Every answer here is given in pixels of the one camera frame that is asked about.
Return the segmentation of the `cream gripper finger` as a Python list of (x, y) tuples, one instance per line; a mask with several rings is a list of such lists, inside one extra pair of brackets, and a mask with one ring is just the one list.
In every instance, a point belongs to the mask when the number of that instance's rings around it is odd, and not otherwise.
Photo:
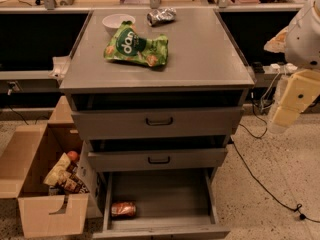
[(320, 95), (320, 72), (301, 70), (282, 76), (268, 113), (267, 128), (271, 133), (284, 133)]

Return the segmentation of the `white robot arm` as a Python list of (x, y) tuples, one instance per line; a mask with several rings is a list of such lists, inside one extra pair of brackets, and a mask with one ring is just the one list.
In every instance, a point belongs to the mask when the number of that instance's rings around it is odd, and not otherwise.
[(268, 113), (268, 130), (283, 133), (320, 96), (320, 0), (308, 0), (264, 49), (297, 67), (279, 80)]

